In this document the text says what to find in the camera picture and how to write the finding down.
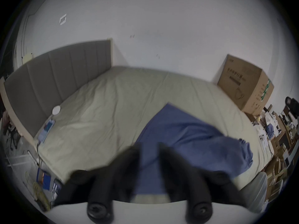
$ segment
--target round white device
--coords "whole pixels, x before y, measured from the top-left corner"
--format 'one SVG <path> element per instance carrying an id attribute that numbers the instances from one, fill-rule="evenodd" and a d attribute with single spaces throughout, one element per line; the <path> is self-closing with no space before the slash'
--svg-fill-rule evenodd
<path id="1" fill-rule="evenodd" d="M 52 110 L 52 114 L 53 114 L 53 115 L 56 115 L 56 114 L 58 114 L 59 112 L 60 112 L 60 105 L 55 106 L 55 107 L 53 108 L 53 110 Z"/>

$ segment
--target black chair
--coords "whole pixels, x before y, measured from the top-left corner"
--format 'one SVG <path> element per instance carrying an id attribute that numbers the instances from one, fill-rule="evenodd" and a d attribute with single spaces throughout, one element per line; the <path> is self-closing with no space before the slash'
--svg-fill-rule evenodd
<path id="1" fill-rule="evenodd" d="M 19 135 L 19 133 L 18 133 L 16 127 L 14 127 L 13 130 L 11 130 L 11 128 L 12 128 L 12 126 L 11 126 L 11 124 L 9 124 L 7 131 L 8 131 L 8 135 L 10 135 L 10 137 L 7 138 L 6 143 L 7 143 L 8 139 L 10 139 L 10 150 L 12 151 L 13 150 L 13 148 L 11 147 L 12 143 L 13 143 L 13 146 L 15 147 L 15 149 L 18 148 L 19 138 L 17 140 L 15 140 L 15 134 L 17 133 Z"/>

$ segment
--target blue cloth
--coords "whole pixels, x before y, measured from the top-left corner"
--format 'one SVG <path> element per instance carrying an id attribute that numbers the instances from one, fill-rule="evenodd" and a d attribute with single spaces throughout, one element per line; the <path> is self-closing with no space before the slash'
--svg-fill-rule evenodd
<path id="1" fill-rule="evenodd" d="M 272 137 L 274 136 L 274 128 L 273 128 L 273 125 L 271 124 L 268 124 L 267 127 L 266 127 L 266 133 L 268 135 L 268 138 L 269 139 L 272 139 Z"/>
<path id="2" fill-rule="evenodd" d="M 140 171 L 136 194 L 163 194 L 158 142 L 173 147 L 192 166 L 222 170 L 231 178 L 252 165 L 249 143 L 224 136 L 215 127 L 167 104 L 146 125 L 140 142 Z"/>

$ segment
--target beige mattress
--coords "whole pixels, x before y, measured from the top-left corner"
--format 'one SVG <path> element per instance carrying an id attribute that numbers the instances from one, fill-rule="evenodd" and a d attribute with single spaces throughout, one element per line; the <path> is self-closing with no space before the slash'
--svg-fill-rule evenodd
<path id="1" fill-rule="evenodd" d="M 62 181 L 73 170 L 106 165 L 134 143 L 167 102 L 226 136 L 250 143 L 253 164 L 234 179 L 239 189 L 270 161 L 269 148 L 262 148 L 247 116 L 219 87 L 174 73 L 129 67 L 112 67 L 65 100 L 39 155 Z"/>

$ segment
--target gray headboard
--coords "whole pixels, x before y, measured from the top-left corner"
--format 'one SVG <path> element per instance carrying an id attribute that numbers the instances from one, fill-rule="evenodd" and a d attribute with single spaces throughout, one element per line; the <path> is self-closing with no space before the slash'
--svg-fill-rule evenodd
<path id="1" fill-rule="evenodd" d="M 8 100 L 34 137 L 60 105 L 84 84 L 111 68 L 111 40 L 61 47 L 33 58 L 4 82 Z"/>

